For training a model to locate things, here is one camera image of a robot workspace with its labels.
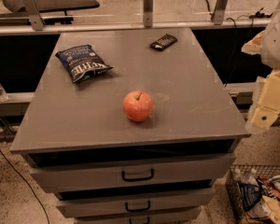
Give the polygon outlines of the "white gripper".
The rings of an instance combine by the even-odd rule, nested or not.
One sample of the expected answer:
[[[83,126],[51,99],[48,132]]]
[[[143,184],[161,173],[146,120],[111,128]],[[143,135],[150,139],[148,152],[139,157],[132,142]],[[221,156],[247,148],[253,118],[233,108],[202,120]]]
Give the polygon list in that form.
[[[258,104],[248,110],[245,129],[251,134],[267,132],[280,115],[280,70],[265,78]]]

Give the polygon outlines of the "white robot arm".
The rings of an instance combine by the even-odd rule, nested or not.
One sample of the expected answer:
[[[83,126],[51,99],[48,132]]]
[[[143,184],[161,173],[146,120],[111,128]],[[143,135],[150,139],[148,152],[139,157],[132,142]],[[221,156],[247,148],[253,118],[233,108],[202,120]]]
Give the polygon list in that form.
[[[257,77],[245,129],[251,134],[264,133],[280,117],[280,10],[265,30],[245,43],[241,52],[260,55],[261,62],[272,68],[266,77]]]

